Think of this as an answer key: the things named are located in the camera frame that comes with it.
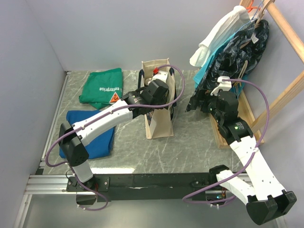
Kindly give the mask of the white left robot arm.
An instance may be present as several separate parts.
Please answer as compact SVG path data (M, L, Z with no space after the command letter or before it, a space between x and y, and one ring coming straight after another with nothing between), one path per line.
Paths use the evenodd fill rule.
M70 124L68 121L61 124L60 137L77 128L80 129L58 143L68 164L78 177L79 187L89 191L97 186L96 178L87 161L89 153L85 147L109 129L149 113L153 110L151 106L166 104L168 95L169 86L165 82L155 79L146 87L126 93L112 106L88 119L74 124Z

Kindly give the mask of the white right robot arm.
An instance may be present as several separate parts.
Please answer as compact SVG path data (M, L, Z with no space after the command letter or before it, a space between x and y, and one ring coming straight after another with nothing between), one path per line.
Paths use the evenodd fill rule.
M255 136L245 120L238 115L238 98L222 89L203 94L201 111L212 115L218 131L245 167L251 185L225 166L210 169L209 186L231 191L246 206L254 223L262 225L289 212L296 203L293 191L287 191L272 173L256 146Z

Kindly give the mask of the beige canvas tote bag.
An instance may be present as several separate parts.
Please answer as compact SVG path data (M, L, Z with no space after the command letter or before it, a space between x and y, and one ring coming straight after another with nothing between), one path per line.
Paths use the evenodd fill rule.
M138 75L138 87L140 88L146 86L144 84L145 79L152 78L153 70L155 68L169 64L168 58L142 62L142 68ZM169 86L169 95L167 101L169 103L176 99L175 72L174 69L169 66L163 67L160 70L169 73L166 83ZM174 135L171 122L174 113L174 106L175 105L172 104L163 109L155 109L144 115L147 139L171 137Z

